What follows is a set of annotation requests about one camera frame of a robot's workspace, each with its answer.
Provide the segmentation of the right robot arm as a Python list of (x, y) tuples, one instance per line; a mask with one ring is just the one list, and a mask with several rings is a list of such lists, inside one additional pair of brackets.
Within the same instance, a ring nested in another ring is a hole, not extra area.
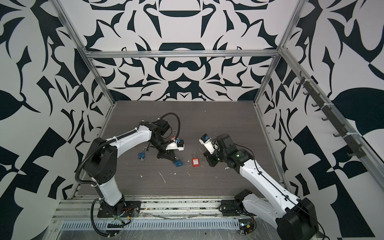
[(227, 164), (265, 197), (261, 200), (253, 192), (243, 190), (234, 197), (232, 206), (220, 206), (222, 213), (258, 217), (275, 228), (282, 240), (310, 240), (319, 232), (314, 204), (307, 198), (301, 200), (275, 181), (249, 148), (234, 143), (228, 134), (215, 139), (204, 134), (199, 142), (206, 148), (203, 155), (210, 167)]

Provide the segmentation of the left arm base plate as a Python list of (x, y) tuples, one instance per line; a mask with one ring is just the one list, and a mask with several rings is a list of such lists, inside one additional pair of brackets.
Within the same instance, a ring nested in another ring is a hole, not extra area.
[(113, 216), (119, 217), (132, 217), (140, 213), (141, 201), (125, 201), (118, 202), (115, 206), (110, 206), (104, 201), (101, 202), (98, 218), (112, 218)]

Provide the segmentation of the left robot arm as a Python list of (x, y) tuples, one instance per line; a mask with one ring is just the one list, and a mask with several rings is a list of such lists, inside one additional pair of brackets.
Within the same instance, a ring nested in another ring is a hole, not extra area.
[(177, 167), (182, 163), (176, 157), (175, 151), (183, 151), (185, 143), (178, 136), (165, 139), (164, 135), (171, 127), (165, 119), (154, 122), (142, 121), (133, 130), (109, 139), (95, 139), (86, 157), (79, 166), (80, 171), (90, 177), (89, 180), (77, 181), (95, 187), (101, 200), (109, 207), (122, 205), (123, 194), (116, 182), (118, 161), (126, 152), (149, 143), (157, 151), (158, 159), (172, 161)]

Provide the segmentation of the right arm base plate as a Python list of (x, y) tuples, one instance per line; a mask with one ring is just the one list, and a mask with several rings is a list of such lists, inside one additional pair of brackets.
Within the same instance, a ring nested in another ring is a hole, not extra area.
[(259, 216), (262, 208), (248, 200), (221, 200), (218, 210), (223, 216)]

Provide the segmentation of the red padlock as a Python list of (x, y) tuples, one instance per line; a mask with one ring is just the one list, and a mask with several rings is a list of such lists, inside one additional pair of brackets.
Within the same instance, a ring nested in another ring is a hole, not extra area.
[(196, 152), (193, 152), (192, 154), (192, 164), (193, 164), (193, 167), (199, 167), (201, 165), (199, 156)]

